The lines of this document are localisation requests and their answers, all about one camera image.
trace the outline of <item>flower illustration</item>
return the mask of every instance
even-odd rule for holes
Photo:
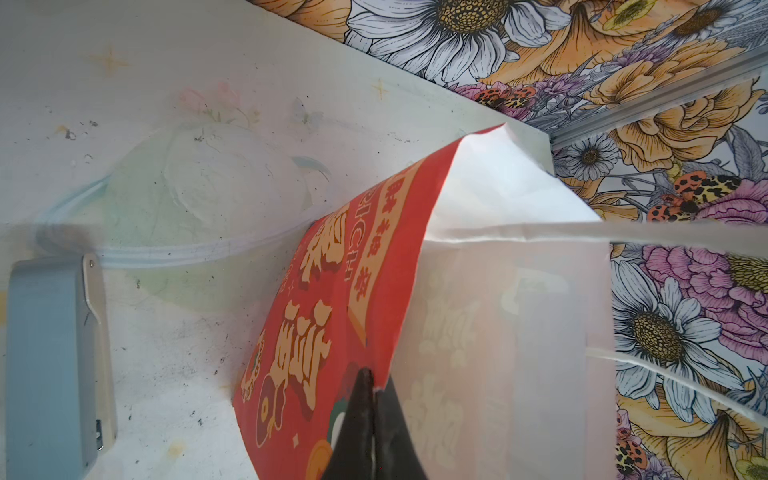
[[[552,42],[541,48],[527,48],[509,43],[507,48],[520,58],[515,63],[505,63],[484,81],[500,81],[507,84],[532,84],[552,75],[571,73],[588,61],[587,68],[610,61],[625,48],[642,41],[653,32],[659,38],[687,20],[692,6],[705,0],[686,2],[659,2],[641,18],[631,20],[624,27],[605,30],[603,25],[618,5],[616,0],[571,0],[560,2],[571,14],[571,23],[562,30],[552,32]]]
[[[720,343],[768,365],[768,260],[704,248],[646,246],[647,272],[680,284],[723,328]]]
[[[739,187],[699,210],[697,219],[725,223],[768,223],[768,180],[741,180]]]
[[[622,205],[621,200],[627,195],[626,191],[608,191],[598,193],[598,188],[602,182],[600,180],[576,180],[572,177],[561,178],[575,194],[587,202],[592,210],[600,218],[606,221],[635,221],[639,217],[637,207],[634,205]],[[612,247],[612,256],[618,257],[624,250],[623,244]]]
[[[725,392],[714,383],[709,383],[709,386],[718,392]],[[672,412],[663,386],[657,385],[656,391],[660,400],[658,409],[651,408],[644,399],[624,396],[619,396],[617,403],[619,408],[629,412],[633,432],[643,439],[645,449],[658,457],[662,468],[669,465],[681,478],[691,480],[740,480],[736,463],[760,454],[763,427],[719,404],[715,423],[699,419],[684,422]],[[655,468],[652,470],[650,455],[648,463],[646,472],[657,471]],[[677,480],[672,472],[668,475],[670,480]]]
[[[760,4],[759,0],[711,0],[696,9],[693,16],[678,25],[660,42],[682,45],[706,40],[736,25],[744,15]]]
[[[583,75],[555,75],[546,80],[537,81],[534,84],[536,91],[554,96],[576,94],[579,89],[587,82],[588,78]]]
[[[616,411],[616,438],[628,440],[635,445],[643,443],[640,437],[632,434],[632,425],[629,423],[629,413],[627,413],[627,410],[619,409]]]
[[[560,162],[569,177],[597,180],[608,175],[620,158],[616,142],[606,134],[598,134],[572,144]]]
[[[524,89],[521,85],[510,87],[499,81],[493,85],[452,85],[449,88],[461,96],[520,121],[531,113],[531,107],[536,102],[534,94],[531,93],[534,89]]]
[[[756,374],[752,369],[748,369],[752,376],[752,384],[754,388],[743,392],[728,392],[727,395],[765,416],[768,414],[768,374]]]
[[[640,47],[633,45],[630,48],[623,50],[619,55],[616,55],[610,61],[607,61],[604,66],[610,67],[617,65],[619,67],[626,67],[638,63],[639,61],[650,61],[654,64],[667,60],[672,55],[672,47],[662,44],[653,44],[650,46],[642,45]]]
[[[265,10],[311,28],[326,37],[344,41],[349,0],[249,0]]]
[[[744,476],[744,480],[765,480],[768,478],[768,460],[763,457],[738,460],[736,470]]]
[[[656,0],[627,0],[616,9],[614,16],[603,24],[603,30],[618,30],[633,20],[643,18],[656,5]]]
[[[617,470],[616,480],[640,480],[640,472],[634,471],[628,474],[624,474]]]
[[[186,108],[189,108],[194,113],[199,114],[207,109],[205,104],[205,97],[197,90],[192,88],[185,88],[179,94],[179,102]]]
[[[594,105],[615,107],[647,92],[685,78],[741,52],[724,42],[685,45],[659,65],[642,61],[615,72],[584,95]],[[624,163],[640,172],[672,168],[675,161],[694,161],[708,155],[730,126],[743,118],[763,90],[753,81],[660,112],[612,131]]]
[[[232,90],[229,82],[219,82],[217,86],[217,96],[225,108],[240,108],[240,92]]]
[[[534,0],[353,0],[345,43],[429,80],[452,83],[465,72],[485,78],[518,58],[509,40],[538,48],[571,16]]]
[[[696,299],[683,299],[677,280],[668,278],[659,293],[640,267],[625,261],[611,263],[611,280],[617,351],[663,366],[694,382],[707,379],[729,389],[743,389],[738,377],[701,348],[701,343],[720,336],[720,324],[700,315],[701,305]],[[618,362],[616,370],[621,395],[645,397],[652,408],[659,408],[656,372],[627,362]],[[692,422],[696,413],[704,422],[715,422],[712,402],[706,396],[666,377],[663,387],[679,419]]]
[[[674,468],[663,463],[656,455],[648,456],[648,467],[642,472],[641,480],[683,480]]]

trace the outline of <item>orange flower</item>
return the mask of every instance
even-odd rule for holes
[[[719,392],[724,390],[714,385],[709,387]],[[713,403],[717,415],[714,424],[698,417],[686,423],[672,411],[661,384],[656,387],[656,393],[660,405],[655,410],[645,399],[617,395],[619,408],[629,412],[632,432],[643,440],[646,449],[671,465],[683,478],[744,478],[737,469],[758,455],[763,432],[759,425],[716,402]]]
[[[619,202],[627,195],[625,191],[601,192],[598,187],[603,179],[576,180],[575,178],[561,178],[579,198],[587,202],[596,214],[606,221],[637,220],[639,214],[637,207],[633,205],[620,205]]]
[[[351,0],[250,0],[272,13],[311,28],[336,41],[344,41]]]
[[[609,12],[606,8],[609,0],[541,0],[543,5],[556,5],[570,13],[571,24],[562,30],[553,31],[552,41],[541,48],[523,48],[513,42],[508,43],[507,49],[520,55],[520,59],[502,64],[493,75],[483,79],[483,82],[530,84],[552,75],[573,72],[594,55],[587,65],[592,68],[611,60],[614,55],[640,41],[649,31],[679,15],[677,20],[661,32],[665,35],[693,17],[697,7],[706,1],[659,1],[652,5],[647,14],[622,25],[623,22],[611,22],[617,12],[621,13],[617,2],[613,2],[614,11]],[[590,22],[597,14],[600,14],[599,18]]]
[[[596,86],[584,98],[593,104],[615,107],[655,88],[685,78],[743,51],[726,49],[724,41],[685,44],[665,62],[628,65]],[[624,163],[638,171],[672,168],[681,161],[706,157],[730,126],[749,113],[764,90],[752,90],[753,81],[670,108],[650,118],[619,127],[609,135],[616,140]]]
[[[620,257],[621,254],[624,252],[624,248],[627,246],[626,243],[612,243],[611,244],[611,258]]]

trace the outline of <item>pink flower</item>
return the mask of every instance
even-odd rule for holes
[[[617,470],[616,480],[640,480],[640,472],[635,471],[625,475]]]
[[[768,223],[768,180],[741,180],[733,193],[699,210],[696,219],[702,218],[726,223]]]
[[[629,412],[624,409],[616,411],[616,438],[619,440],[629,440],[637,445],[643,441],[637,435],[632,435],[632,425],[629,423]]]
[[[720,322],[720,343],[768,365],[768,261],[653,245],[643,248],[643,258],[659,285],[674,278],[683,296],[698,300],[705,315]]]
[[[524,120],[531,113],[531,107],[536,102],[535,88],[522,85],[510,87],[500,81],[493,85],[474,84],[459,87],[454,84],[449,88],[462,97],[500,111],[515,120]]]
[[[205,97],[199,91],[192,90],[189,87],[182,90],[181,95],[179,95],[179,101],[183,106],[192,109],[198,114],[207,108]]]
[[[219,101],[226,108],[240,108],[240,92],[232,90],[230,84],[225,81],[220,81],[217,93]]]

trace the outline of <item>purple flower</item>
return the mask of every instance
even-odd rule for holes
[[[656,64],[667,60],[667,58],[672,55],[672,51],[673,49],[671,47],[658,44],[641,46],[640,48],[627,48],[605,64],[618,65],[619,67],[626,67],[627,65],[632,65],[639,61],[652,61]]]
[[[552,95],[553,97],[563,94],[577,94],[578,89],[584,85],[587,79],[588,77],[581,75],[556,75],[546,80],[537,81],[534,83],[534,88],[536,91],[543,91],[545,94]]]
[[[674,468],[665,465],[656,455],[648,455],[648,467],[642,471],[641,480],[683,480]]]
[[[768,365],[768,260],[704,248],[646,246],[645,270],[658,283],[675,279],[683,296],[723,326],[720,343]]]
[[[629,472],[627,474],[621,473],[618,470],[616,471],[616,480],[641,480],[640,479],[640,472]]]

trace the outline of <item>white rope handle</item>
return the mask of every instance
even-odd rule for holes
[[[716,221],[683,223],[586,222],[520,223],[483,228],[428,228],[425,239],[438,243],[471,242],[637,242],[649,245],[686,245],[724,250],[750,257],[768,257],[768,228],[728,226]]]
[[[700,383],[696,383],[691,379],[688,379],[682,375],[679,375],[675,372],[665,369],[663,366],[656,365],[655,363],[642,360],[636,356],[631,356],[626,353],[610,352],[608,350],[603,350],[603,349],[589,347],[589,346],[587,347],[587,356],[595,359],[607,359],[607,360],[615,360],[617,362],[631,363],[633,365],[638,365],[646,369],[649,369],[651,372],[655,372],[655,373],[658,373],[659,375],[663,375],[667,377],[668,379],[672,379],[675,382],[678,382],[681,385],[684,385],[689,389],[695,391],[696,393],[700,393],[701,395],[709,397],[715,402],[722,403],[723,405],[733,410],[734,412],[740,413],[741,415],[744,415],[745,417],[757,423],[758,425],[762,426],[763,428],[768,429],[768,418],[762,416],[758,412],[755,412],[748,406],[738,403],[736,400],[729,399],[722,393],[715,392],[714,390],[704,385],[701,385]]]

